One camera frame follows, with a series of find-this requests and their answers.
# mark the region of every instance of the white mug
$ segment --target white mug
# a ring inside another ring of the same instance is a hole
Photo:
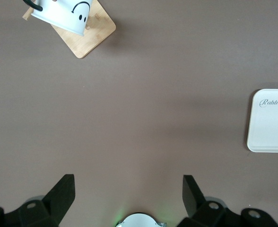
[[[23,0],[34,8],[32,16],[57,27],[84,36],[92,0]]]

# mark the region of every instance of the screw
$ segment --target screw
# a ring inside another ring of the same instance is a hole
[[[216,204],[215,202],[211,202],[211,203],[209,204],[209,207],[212,208],[212,209],[214,209],[214,210],[219,209],[219,205]]]
[[[248,214],[249,214],[250,216],[252,216],[253,218],[260,218],[260,217],[261,217],[261,215],[260,215],[258,212],[256,212],[255,210],[250,210],[250,211],[248,212]]]
[[[36,204],[35,204],[34,202],[32,202],[32,203],[30,203],[30,204],[27,205],[27,208],[28,208],[28,209],[31,209],[31,208],[33,208],[33,207],[35,207],[35,206],[36,206]]]

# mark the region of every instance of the gray surface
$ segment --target gray surface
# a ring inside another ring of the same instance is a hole
[[[61,227],[148,212],[174,227],[182,175],[278,222],[278,154],[250,152],[252,94],[278,88],[278,0],[100,0],[117,30],[77,59],[0,0],[0,206],[75,174]]]

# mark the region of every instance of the mug handle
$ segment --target mug handle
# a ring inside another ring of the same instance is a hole
[[[23,1],[24,1],[25,4],[27,4],[28,6],[34,8],[34,9],[40,11],[40,12],[43,10],[43,8],[42,8],[41,6],[38,6],[38,5],[34,4],[31,0],[23,0]]]

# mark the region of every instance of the wooden cutting board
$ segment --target wooden cutting board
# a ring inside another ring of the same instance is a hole
[[[24,14],[23,18],[28,20],[32,12],[33,9],[30,8]],[[52,27],[78,58],[84,58],[116,30],[115,23],[100,5],[98,0],[93,0],[92,2],[84,36],[74,34],[54,25],[52,25]]]

